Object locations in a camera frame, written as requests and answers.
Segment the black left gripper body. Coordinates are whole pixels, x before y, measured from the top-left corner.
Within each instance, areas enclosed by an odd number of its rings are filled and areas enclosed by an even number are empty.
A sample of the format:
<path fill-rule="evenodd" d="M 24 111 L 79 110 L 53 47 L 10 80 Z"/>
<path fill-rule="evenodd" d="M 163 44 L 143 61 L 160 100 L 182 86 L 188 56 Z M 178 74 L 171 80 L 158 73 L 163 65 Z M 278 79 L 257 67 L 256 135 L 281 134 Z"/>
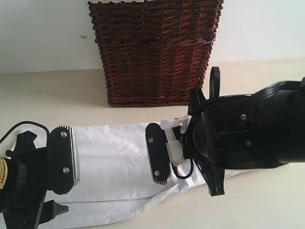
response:
<path fill-rule="evenodd" d="M 6 151 L 7 179 L 0 212 L 8 229 L 36 229 L 48 189 L 46 149 Z"/>

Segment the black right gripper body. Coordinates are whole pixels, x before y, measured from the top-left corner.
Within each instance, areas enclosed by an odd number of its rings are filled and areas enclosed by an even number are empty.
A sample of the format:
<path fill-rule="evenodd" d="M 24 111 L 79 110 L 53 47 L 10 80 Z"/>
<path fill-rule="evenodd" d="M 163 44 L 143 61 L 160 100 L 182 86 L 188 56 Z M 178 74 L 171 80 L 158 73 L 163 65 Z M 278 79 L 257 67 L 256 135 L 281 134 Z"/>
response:
<path fill-rule="evenodd" d="M 275 168 L 305 160 L 305 94 L 221 96 L 192 102 L 181 136 L 188 158 L 221 169 Z"/>

